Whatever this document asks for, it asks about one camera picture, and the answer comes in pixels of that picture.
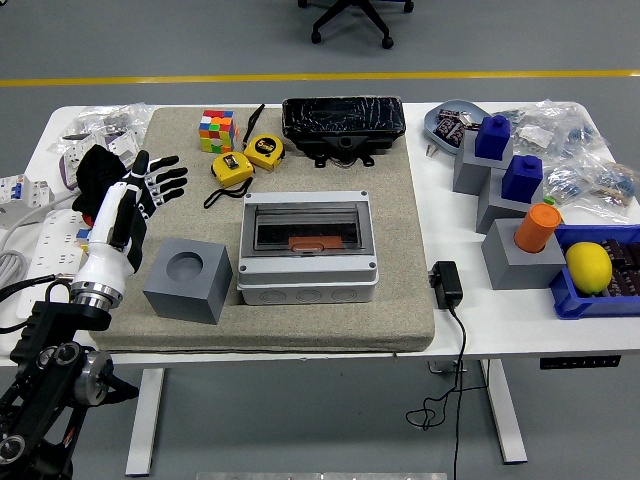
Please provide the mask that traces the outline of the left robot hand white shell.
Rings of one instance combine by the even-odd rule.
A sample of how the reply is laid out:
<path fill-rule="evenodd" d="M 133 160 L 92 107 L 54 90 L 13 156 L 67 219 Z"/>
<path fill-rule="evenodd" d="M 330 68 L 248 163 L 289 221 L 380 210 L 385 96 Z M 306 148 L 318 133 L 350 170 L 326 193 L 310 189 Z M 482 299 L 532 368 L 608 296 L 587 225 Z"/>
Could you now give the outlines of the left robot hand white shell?
<path fill-rule="evenodd" d="M 104 147 L 95 145 L 76 172 L 79 195 L 72 208 L 91 227 L 88 260 L 71 284 L 76 303 L 123 299 L 126 280 L 143 258 L 147 224 L 156 210 L 184 194 L 188 169 L 175 155 L 152 159 L 137 153 L 131 167 Z"/>

